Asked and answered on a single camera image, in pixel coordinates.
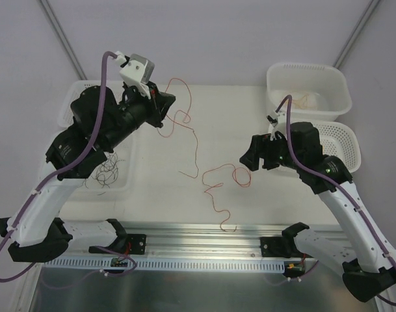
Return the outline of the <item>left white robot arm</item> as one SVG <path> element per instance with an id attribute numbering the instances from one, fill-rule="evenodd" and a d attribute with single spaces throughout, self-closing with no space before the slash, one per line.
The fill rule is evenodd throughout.
<path id="1" fill-rule="evenodd" d="M 150 97 L 125 84 L 122 99 L 117 101 L 110 88 L 94 85 L 71 103 L 73 122 L 48 147 L 42 180 L 25 202 L 25 212 L 0 218 L 0 235 L 12 239 L 8 253 L 14 262 L 46 263 L 70 251 L 125 251 L 127 233 L 117 219 L 66 222 L 59 212 L 131 133 L 144 123 L 163 126 L 176 97 L 160 92 L 153 82 L 147 87 Z"/>

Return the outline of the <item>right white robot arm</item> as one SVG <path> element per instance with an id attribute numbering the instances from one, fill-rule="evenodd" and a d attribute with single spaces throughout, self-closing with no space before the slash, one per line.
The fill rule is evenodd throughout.
<path id="1" fill-rule="evenodd" d="M 299 222 L 282 231 L 268 248 L 270 253 L 286 258 L 312 256 L 341 276 L 361 302 L 380 298 L 396 284 L 396 249 L 367 212 L 343 161 L 323 153 L 319 131 L 312 123 L 292 123 L 285 133 L 254 135 L 239 161 L 252 172 L 280 166 L 295 170 L 329 208 L 352 246 L 346 250 Z"/>

